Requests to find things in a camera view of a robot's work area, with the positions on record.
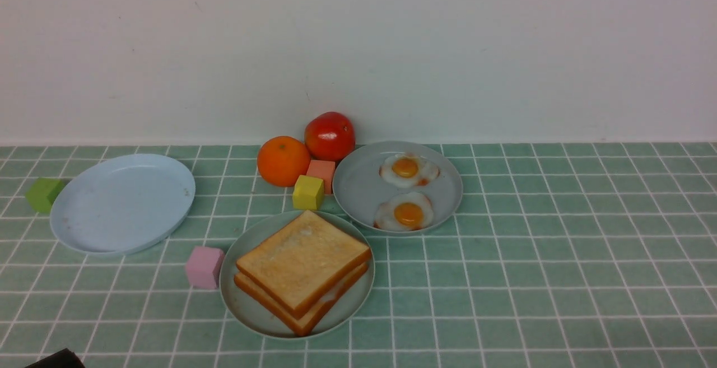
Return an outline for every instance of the green cube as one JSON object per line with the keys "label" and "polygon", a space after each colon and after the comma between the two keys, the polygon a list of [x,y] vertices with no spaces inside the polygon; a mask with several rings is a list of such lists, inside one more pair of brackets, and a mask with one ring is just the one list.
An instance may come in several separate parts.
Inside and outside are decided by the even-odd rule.
{"label": "green cube", "polygon": [[43,214],[49,214],[52,203],[64,189],[65,182],[60,179],[38,178],[25,193],[25,199],[34,210]]}

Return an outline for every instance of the orange cube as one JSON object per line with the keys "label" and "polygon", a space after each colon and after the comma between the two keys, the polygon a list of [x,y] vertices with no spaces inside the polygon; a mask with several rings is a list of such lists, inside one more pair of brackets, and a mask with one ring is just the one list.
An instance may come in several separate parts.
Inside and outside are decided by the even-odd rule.
{"label": "orange cube", "polygon": [[331,182],[333,181],[333,171],[336,169],[336,162],[319,161],[312,159],[306,176],[323,179],[323,189],[325,194],[331,194]]}

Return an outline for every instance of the toy block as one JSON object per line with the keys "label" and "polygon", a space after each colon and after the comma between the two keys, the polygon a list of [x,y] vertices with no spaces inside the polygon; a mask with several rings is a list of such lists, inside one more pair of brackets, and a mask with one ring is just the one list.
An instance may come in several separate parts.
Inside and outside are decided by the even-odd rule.
{"label": "toy block", "polygon": [[333,172],[336,169],[336,162],[319,161],[312,159],[306,176],[323,179],[324,194],[331,194],[331,182],[333,181]]}
{"label": "toy block", "polygon": [[323,179],[301,175],[294,185],[294,208],[318,209],[323,202],[323,192]]}
{"label": "toy block", "polygon": [[38,178],[25,193],[25,199],[37,212],[48,214],[64,185],[60,179]]}
{"label": "toy block", "polygon": [[189,284],[208,290],[216,289],[224,256],[221,249],[195,246],[184,266]]}

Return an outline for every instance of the sunny side up egg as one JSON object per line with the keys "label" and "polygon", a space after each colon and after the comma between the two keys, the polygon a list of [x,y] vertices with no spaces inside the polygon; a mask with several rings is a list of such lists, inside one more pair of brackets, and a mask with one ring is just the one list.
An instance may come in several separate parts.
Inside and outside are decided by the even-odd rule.
{"label": "sunny side up egg", "polygon": [[433,205],[424,194],[399,194],[379,205],[374,227],[379,230],[404,232],[428,227],[433,223]]}
{"label": "sunny side up egg", "polygon": [[438,166],[428,159],[405,153],[390,156],[379,168],[379,175],[384,181],[401,189],[425,186],[439,173]]}

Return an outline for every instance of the stacked toast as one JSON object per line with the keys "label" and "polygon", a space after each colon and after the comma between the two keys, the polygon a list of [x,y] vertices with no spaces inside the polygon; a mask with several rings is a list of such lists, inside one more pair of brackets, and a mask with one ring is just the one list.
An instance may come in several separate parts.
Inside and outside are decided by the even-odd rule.
{"label": "stacked toast", "polygon": [[368,245],[307,210],[237,259],[234,282],[302,337],[368,271],[370,259]]}

